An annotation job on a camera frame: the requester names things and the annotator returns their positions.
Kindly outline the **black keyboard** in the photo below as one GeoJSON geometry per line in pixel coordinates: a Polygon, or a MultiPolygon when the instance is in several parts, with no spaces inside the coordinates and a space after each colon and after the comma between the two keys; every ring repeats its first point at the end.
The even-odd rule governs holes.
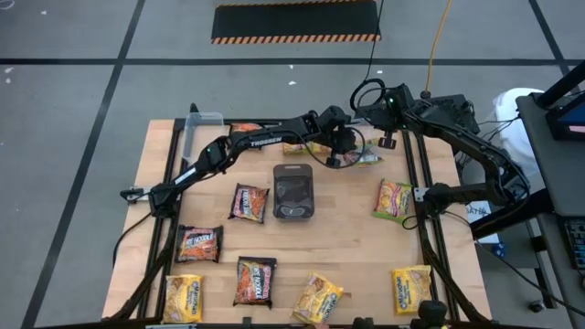
{"type": "Polygon", "coordinates": [[[564,229],[571,264],[576,270],[585,271],[585,220],[567,219],[564,229]]]}

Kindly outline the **dark grey plastic bin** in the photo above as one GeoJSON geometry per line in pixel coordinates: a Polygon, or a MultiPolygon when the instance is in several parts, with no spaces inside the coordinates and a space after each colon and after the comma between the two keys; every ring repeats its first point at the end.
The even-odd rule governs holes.
{"type": "Polygon", "coordinates": [[[308,221],[314,214],[313,168],[278,164],[273,168],[273,215],[281,222],[308,221]]]}

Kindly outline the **black support beam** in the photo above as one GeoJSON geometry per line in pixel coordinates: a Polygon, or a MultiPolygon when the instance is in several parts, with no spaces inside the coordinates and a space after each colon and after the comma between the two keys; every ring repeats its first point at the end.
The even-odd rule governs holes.
{"type": "Polygon", "coordinates": [[[536,105],[549,108],[585,80],[585,60],[536,97],[536,105]]]}

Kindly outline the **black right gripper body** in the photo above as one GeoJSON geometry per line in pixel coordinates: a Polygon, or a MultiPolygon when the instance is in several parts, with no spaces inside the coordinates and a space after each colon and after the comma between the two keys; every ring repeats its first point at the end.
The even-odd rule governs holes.
{"type": "Polygon", "coordinates": [[[402,110],[396,104],[380,103],[365,107],[365,119],[374,128],[393,133],[403,128],[402,110]]]}

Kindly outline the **yellow creamy chicken ramen pack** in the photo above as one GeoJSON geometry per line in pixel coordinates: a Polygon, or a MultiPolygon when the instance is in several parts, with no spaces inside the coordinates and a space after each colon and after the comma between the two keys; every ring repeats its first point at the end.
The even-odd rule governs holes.
{"type": "Polygon", "coordinates": [[[202,321],[203,277],[194,274],[169,275],[166,279],[164,324],[202,321]]]}
{"type": "Polygon", "coordinates": [[[343,287],[313,272],[301,297],[292,308],[292,315],[306,324],[324,324],[343,294],[343,287]]]}
{"type": "Polygon", "coordinates": [[[391,274],[396,314],[415,314],[423,301],[431,301],[431,266],[415,265],[391,274]]]}

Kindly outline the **black desk crossbar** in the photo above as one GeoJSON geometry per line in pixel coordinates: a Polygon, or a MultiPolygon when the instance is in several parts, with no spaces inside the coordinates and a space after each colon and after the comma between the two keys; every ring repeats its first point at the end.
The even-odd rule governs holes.
{"type": "Polygon", "coordinates": [[[540,189],[522,201],[503,207],[470,224],[474,240],[498,233],[506,228],[525,222],[542,213],[553,213],[554,207],[546,188],[540,189]]]}

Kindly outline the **grey side desk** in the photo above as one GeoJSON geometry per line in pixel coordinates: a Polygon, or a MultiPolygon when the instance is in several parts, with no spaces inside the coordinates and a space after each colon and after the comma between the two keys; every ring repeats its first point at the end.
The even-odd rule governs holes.
{"type": "Polygon", "coordinates": [[[555,140],[532,95],[516,105],[556,213],[585,217],[585,142],[555,140]]]}

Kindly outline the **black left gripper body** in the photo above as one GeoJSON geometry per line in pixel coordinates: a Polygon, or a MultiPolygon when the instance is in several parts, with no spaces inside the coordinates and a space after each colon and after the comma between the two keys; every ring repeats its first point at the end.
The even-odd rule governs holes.
{"type": "Polygon", "coordinates": [[[333,130],[327,134],[331,155],[346,154],[356,150],[356,136],[350,127],[333,130]]]}

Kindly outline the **black hazard-striped floor mat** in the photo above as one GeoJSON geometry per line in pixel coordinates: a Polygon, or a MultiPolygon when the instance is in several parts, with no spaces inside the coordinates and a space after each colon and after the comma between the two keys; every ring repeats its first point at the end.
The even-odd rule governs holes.
{"type": "Polygon", "coordinates": [[[374,42],[381,39],[375,0],[220,5],[214,45],[374,42]]]}

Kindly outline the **black-framed monitor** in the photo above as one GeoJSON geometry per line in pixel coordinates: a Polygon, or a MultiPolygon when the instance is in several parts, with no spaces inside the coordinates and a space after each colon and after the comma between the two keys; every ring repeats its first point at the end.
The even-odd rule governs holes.
{"type": "Polygon", "coordinates": [[[585,142],[585,90],[563,100],[566,103],[545,115],[552,137],[558,141],[585,142]]]}

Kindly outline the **white plastic bag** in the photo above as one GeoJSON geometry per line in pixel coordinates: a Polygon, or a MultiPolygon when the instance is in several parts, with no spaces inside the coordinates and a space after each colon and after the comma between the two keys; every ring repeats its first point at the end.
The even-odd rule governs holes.
{"type": "Polygon", "coordinates": [[[510,125],[495,135],[496,143],[508,151],[510,157],[521,166],[526,178],[535,192],[544,188],[544,182],[539,171],[536,157],[527,136],[522,120],[518,118],[516,106],[518,97],[528,96],[533,92],[540,92],[531,88],[513,88],[500,93],[493,99],[494,109],[491,117],[496,121],[509,121],[510,125]]]}

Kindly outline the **black perforated computer case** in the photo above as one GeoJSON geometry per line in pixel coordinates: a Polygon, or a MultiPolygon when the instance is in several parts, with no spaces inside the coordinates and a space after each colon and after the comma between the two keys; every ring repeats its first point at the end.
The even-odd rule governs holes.
{"type": "Polygon", "coordinates": [[[458,126],[473,134],[480,132],[473,103],[462,94],[417,100],[413,111],[428,121],[458,126]]]}

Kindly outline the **clear plastic bin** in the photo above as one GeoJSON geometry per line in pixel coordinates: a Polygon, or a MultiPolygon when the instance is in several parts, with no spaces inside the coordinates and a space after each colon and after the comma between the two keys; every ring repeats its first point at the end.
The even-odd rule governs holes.
{"type": "Polygon", "coordinates": [[[193,112],[186,117],[183,159],[191,165],[200,152],[226,132],[223,115],[219,112],[193,112]]]}
{"type": "MultiPolygon", "coordinates": [[[[359,133],[355,133],[355,136],[356,136],[356,141],[358,139],[361,139],[362,141],[365,141],[366,139],[370,139],[371,138],[371,137],[368,137],[367,135],[362,136],[359,133]]],[[[382,151],[382,148],[381,147],[377,146],[374,149],[374,152],[377,153],[378,155],[380,155],[384,159],[384,154],[383,154],[383,151],[382,151]]],[[[342,155],[342,164],[343,165],[346,165],[346,166],[356,166],[356,160],[357,160],[357,158],[358,158],[357,154],[347,154],[347,153],[346,154],[343,154],[342,155]]]]}

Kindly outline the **white paper sheet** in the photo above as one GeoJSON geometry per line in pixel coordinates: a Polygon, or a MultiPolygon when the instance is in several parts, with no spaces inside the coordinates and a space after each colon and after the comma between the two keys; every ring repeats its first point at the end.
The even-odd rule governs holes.
{"type": "MultiPolygon", "coordinates": [[[[465,206],[469,223],[473,223],[491,214],[491,208],[487,201],[473,201],[465,206]]],[[[482,244],[498,244],[500,242],[497,234],[478,239],[482,244]]]]}

